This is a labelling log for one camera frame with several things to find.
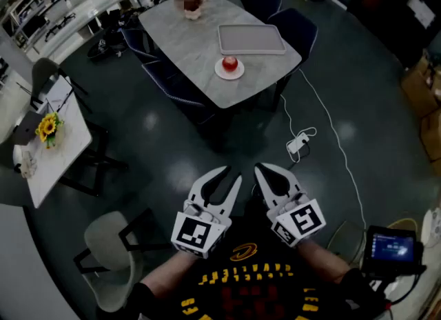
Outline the pile of black devices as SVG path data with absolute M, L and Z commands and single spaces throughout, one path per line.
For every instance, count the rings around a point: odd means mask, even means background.
M 115 54 L 120 57 L 128 48 L 123 31 L 137 29 L 140 21 L 139 15 L 167 0 L 145 0 L 145 6 L 135 8 L 130 6 L 127 10 L 111 10 L 105 16 L 100 16 L 103 36 L 88 51 L 88 59 L 97 62 Z

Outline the dried plant in white pot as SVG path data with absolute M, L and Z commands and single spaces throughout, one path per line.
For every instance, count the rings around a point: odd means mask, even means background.
M 174 5 L 186 19 L 197 20 L 202 15 L 203 2 L 204 0 L 174 0 Z

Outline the person's left forearm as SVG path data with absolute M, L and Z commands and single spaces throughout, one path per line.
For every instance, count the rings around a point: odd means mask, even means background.
M 197 256 L 178 251 L 145 276 L 141 283 L 147 286 L 155 297 L 167 298 L 177 289 L 183 277 L 197 261 Z

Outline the clipboard with paper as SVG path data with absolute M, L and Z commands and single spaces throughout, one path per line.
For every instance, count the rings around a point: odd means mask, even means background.
M 52 112 L 58 112 L 74 92 L 70 82 L 59 77 L 45 96 L 45 101 Z

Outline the dark blue chair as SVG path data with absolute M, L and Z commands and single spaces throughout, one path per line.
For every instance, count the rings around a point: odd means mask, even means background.
M 317 26 L 294 8 L 281 10 L 268 18 L 268 23 L 276 26 L 282 38 L 301 56 L 300 63 L 276 83 L 271 110 L 274 112 L 283 90 L 291 76 L 308 60 L 316 42 Z
M 194 125 L 203 131 L 215 131 L 223 127 L 221 110 L 178 68 L 160 60 L 144 63 L 141 67 Z
M 159 61 L 157 54 L 151 54 L 145 48 L 144 40 L 147 39 L 146 31 L 136 28 L 126 28 L 122 29 L 121 33 L 128 48 L 135 54 L 142 64 Z
M 268 18 L 280 11 L 282 0 L 240 0 L 243 8 L 257 19 L 266 23 Z

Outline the black monitor screen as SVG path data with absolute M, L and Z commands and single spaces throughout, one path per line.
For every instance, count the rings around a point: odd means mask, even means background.
M 423 250 L 414 231 L 370 226 L 361 270 L 371 279 L 421 275 L 427 269 Z

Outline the person's right forearm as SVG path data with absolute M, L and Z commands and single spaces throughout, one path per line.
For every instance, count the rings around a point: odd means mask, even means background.
M 339 284 L 351 269 L 339 256 L 312 240 L 300 242 L 297 251 L 323 281 Z

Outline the white shelf unit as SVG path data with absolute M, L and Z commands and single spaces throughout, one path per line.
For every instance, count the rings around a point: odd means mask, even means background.
M 31 59 L 50 57 L 89 22 L 124 0 L 43 0 L 28 16 L 13 19 L 8 39 Z M 137 7 L 139 0 L 129 0 Z

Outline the white power strip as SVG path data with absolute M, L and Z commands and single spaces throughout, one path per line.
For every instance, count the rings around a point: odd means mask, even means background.
M 287 151 L 291 154 L 300 152 L 300 149 L 309 141 L 309 137 L 305 132 L 301 132 L 294 139 L 287 143 Z

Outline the cardboard box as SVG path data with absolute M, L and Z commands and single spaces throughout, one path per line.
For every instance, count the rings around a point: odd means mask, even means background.
M 420 138 L 430 160 L 441 159 L 441 108 L 421 119 Z
M 441 107 L 441 65 L 426 54 L 403 76 L 401 88 L 414 113 L 423 118 Z

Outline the person's black printed jersey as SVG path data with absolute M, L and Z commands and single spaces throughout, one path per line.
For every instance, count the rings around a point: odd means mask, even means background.
M 251 199 L 169 297 L 155 297 L 139 281 L 122 309 L 97 310 L 97 320 L 376 320 L 390 309 L 356 268 L 339 284 L 323 281 L 297 246 L 272 233 L 266 213 Z

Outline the white round plate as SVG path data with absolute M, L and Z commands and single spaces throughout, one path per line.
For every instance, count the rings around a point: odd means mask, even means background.
M 245 66 L 241 60 L 237 60 L 237 66 L 232 71 L 226 71 L 226 69 L 223 66 L 223 60 L 224 60 L 224 58 L 219 59 L 214 66 L 214 72 L 221 79 L 232 81 L 232 80 L 239 79 L 244 75 Z

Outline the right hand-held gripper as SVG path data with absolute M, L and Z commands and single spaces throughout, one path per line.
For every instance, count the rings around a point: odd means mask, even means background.
M 309 199 L 295 175 L 272 163 L 257 163 L 254 177 L 268 208 L 271 230 L 295 248 L 327 223 L 316 199 Z

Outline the grey rectangular tray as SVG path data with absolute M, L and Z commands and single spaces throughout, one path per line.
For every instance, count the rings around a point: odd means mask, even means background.
M 223 55 L 284 55 L 286 47 L 273 25 L 223 24 L 218 26 L 220 52 Z

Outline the sunflower bouquet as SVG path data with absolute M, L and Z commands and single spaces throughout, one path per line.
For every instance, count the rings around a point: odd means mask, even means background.
M 57 112 L 48 113 L 38 124 L 35 134 L 47 149 L 54 148 L 57 145 L 57 134 L 63 128 L 63 124 Z

